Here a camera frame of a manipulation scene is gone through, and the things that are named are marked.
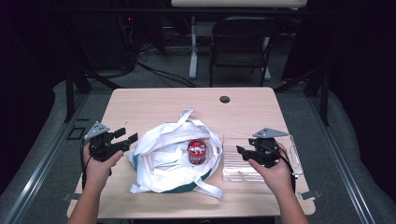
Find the human arm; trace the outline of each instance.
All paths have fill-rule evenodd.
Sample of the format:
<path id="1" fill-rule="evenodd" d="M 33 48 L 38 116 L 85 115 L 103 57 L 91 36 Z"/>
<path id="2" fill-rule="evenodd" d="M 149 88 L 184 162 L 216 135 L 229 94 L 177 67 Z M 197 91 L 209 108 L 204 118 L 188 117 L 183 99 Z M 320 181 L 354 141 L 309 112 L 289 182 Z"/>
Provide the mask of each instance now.
<path id="1" fill-rule="evenodd" d="M 87 182 L 73 210 L 68 224 L 75 223 L 96 223 L 99 211 L 100 195 L 106 185 L 110 168 L 116 165 L 123 155 L 118 151 L 107 161 L 97 161 L 90 158 L 89 145 L 83 149 L 84 161 L 87 165 Z"/>
<path id="2" fill-rule="evenodd" d="M 248 162 L 264 178 L 268 188 L 274 193 L 279 204 L 282 223 L 309 223 L 293 192 L 288 165 L 283 160 L 279 160 L 277 165 L 265 168 L 254 160 Z"/>

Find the clear plastic container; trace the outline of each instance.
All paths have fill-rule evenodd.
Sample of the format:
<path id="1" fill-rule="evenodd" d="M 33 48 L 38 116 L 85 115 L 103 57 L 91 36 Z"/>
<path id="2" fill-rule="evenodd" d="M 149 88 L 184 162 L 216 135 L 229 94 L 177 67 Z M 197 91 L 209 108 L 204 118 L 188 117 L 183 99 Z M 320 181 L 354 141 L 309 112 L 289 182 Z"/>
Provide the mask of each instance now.
<path id="1" fill-rule="evenodd" d="M 246 150 L 255 150 L 255 148 L 248 143 L 249 138 L 253 138 L 251 133 L 225 133 L 223 135 L 224 167 L 222 174 L 224 181 L 264 181 L 262 176 L 259 175 L 247 161 L 244 161 L 242 155 L 236 150 L 236 146 L 243 147 Z M 303 167 L 300 163 L 293 137 L 288 135 L 276 137 L 275 140 L 285 146 L 294 173 L 296 175 L 302 175 Z"/>

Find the human hand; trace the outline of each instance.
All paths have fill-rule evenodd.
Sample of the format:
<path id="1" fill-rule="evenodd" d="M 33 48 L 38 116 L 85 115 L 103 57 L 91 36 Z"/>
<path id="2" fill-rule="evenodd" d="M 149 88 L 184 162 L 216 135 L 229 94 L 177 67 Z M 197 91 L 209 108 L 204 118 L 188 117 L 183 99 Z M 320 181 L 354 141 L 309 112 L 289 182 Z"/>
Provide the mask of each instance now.
<path id="1" fill-rule="evenodd" d="M 117 161 L 123 156 L 123 152 L 120 150 L 115 153 L 106 161 L 97 161 L 90 155 L 90 144 L 84 147 L 84 163 L 87 165 L 87 182 L 84 190 L 89 190 L 94 193 L 100 194 L 106 185 L 108 174 L 111 167 L 115 166 Z"/>
<path id="2" fill-rule="evenodd" d="M 282 144 L 278 142 L 277 144 L 286 151 Z M 280 150 L 280 155 L 286 157 L 283 150 Z M 283 160 L 279 159 L 277 165 L 271 168 L 263 167 L 253 159 L 248 160 L 248 163 L 264 178 L 268 188 L 275 196 L 290 191 L 292 192 L 290 169 Z"/>

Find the red can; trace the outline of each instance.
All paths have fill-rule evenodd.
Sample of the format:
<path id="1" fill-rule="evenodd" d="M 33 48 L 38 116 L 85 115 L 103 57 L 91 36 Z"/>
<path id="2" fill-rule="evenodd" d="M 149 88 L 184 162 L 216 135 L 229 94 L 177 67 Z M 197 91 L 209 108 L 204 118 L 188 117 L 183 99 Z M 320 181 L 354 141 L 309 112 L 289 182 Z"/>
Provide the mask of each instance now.
<path id="1" fill-rule="evenodd" d="M 189 142 L 189 161 L 192 164 L 199 165 L 206 159 L 206 144 L 201 139 L 193 139 Z"/>

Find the metal bracket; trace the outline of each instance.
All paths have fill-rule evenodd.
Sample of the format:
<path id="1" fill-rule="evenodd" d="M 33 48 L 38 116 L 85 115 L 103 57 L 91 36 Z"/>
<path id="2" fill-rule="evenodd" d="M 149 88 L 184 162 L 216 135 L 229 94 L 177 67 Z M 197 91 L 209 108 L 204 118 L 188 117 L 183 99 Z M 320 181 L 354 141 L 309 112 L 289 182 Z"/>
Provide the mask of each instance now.
<path id="1" fill-rule="evenodd" d="M 81 194 L 79 193 L 66 193 L 63 197 L 62 200 L 67 201 L 67 202 L 71 202 L 72 200 L 77 200 L 79 199 L 79 196 L 81 196 Z"/>
<path id="2" fill-rule="evenodd" d="M 305 200 L 315 200 L 316 198 L 320 198 L 322 194 L 316 189 L 316 190 L 311 190 L 305 193 L 300 193 L 300 198 L 302 198 L 304 201 Z"/>
<path id="3" fill-rule="evenodd" d="M 274 137 L 281 137 L 281 136 L 288 136 L 288 133 L 283 133 L 281 131 L 277 131 L 270 128 L 264 128 L 256 133 L 253 134 L 253 137 L 258 138 L 274 138 Z"/>
<path id="4" fill-rule="evenodd" d="M 93 126 L 90 128 L 88 133 L 84 136 L 84 140 L 91 139 L 91 138 L 93 138 L 101 133 L 105 133 L 109 130 L 110 129 L 107 128 L 106 125 L 100 123 L 99 121 L 96 121 L 95 124 L 93 124 Z"/>

